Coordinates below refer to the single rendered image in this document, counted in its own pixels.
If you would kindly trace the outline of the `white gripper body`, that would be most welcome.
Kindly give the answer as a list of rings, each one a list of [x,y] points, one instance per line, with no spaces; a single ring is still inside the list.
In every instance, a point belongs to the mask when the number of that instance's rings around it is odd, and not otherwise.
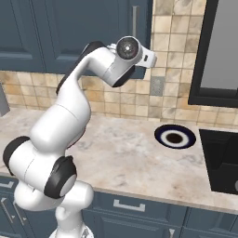
[[[154,65],[155,65],[155,63],[156,63],[156,61],[157,61],[156,54],[155,54],[153,51],[150,51],[150,52],[148,53],[148,60],[147,60],[147,62],[148,62],[148,67],[149,67],[149,68],[153,68]]]

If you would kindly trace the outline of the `black sink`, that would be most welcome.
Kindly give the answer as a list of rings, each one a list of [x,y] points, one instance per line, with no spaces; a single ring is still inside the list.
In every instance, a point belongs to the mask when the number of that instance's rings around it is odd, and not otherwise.
[[[238,132],[199,133],[211,191],[238,195]]]

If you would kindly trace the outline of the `dark blue base cabinet door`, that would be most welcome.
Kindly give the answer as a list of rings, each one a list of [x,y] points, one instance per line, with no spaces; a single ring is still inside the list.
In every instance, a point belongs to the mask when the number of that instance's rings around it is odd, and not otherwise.
[[[57,228],[54,209],[28,211],[18,207],[18,210],[25,224],[22,227],[26,231],[27,238],[49,238]]]
[[[4,238],[13,238],[14,231],[7,215],[0,205],[0,236]]]
[[[83,217],[95,238],[169,238],[169,229],[179,238],[181,232],[173,225],[89,210],[83,211]]]

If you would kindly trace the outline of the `black framed window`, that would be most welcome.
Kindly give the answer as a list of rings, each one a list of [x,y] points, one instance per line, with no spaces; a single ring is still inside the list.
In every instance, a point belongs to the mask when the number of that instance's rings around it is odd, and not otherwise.
[[[188,99],[238,108],[238,0],[207,0]]]

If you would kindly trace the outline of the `blue and white round plate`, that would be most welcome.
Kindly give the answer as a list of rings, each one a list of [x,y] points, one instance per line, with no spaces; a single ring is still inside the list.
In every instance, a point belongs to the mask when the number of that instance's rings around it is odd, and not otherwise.
[[[162,125],[154,131],[155,139],[170,149],[188,149],[196,142],[194,133],[185,126]]]

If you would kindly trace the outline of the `dark blue drawer front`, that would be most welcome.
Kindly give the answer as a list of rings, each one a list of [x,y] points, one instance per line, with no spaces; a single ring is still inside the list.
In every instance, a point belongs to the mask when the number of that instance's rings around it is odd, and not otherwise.
[[[198,231],[238,235],[238,215],[190,208],[187,213],[186,227]]]
[[[113,206],[113,200],[117,199],[121,204],[139,206],[145,204],[144,212],[126,210]],[[150,219],[161,223],[181,226],[185,218],[187,208],[180,205],[171,205],[162,202],[143,200],[105,192],[96,192],[93,201],[93,208],[103,212],[112,212],[134,218]]]
[[[14,186],[12,187],[12,189],[6,189],[6,188],[0,187],[0,192],[14,193],[19,181],[16,178],[0,176],[1,183],[9,183],[10,181],[14,182]]]

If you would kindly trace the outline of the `grey appliance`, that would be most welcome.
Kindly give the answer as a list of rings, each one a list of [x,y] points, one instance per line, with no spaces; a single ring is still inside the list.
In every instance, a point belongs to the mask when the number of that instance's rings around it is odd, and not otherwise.
[[[0,117],[3,117],[10,111],[7,98],[2,86],[2,83],[0,82]]]

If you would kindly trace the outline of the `grey wall socket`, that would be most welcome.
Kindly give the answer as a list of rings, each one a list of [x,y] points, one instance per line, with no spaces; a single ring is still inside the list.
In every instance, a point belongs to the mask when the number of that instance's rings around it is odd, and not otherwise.
[[[162,97],[164,92],[165,78],[163,76],[153,76],[151,78],[150,95]]]

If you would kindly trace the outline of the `dark blue wall cabinet door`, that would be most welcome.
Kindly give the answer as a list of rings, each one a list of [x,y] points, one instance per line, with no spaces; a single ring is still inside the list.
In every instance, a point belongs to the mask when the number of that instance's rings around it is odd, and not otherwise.
[[[0,0],[0,71],[45,71],[32,0]]]
[[[65,74],[93,41],[117,43],[132,35],[132,6],[138,6],[137,36],[151,44],[153,0],[32,0],[44,73]]]

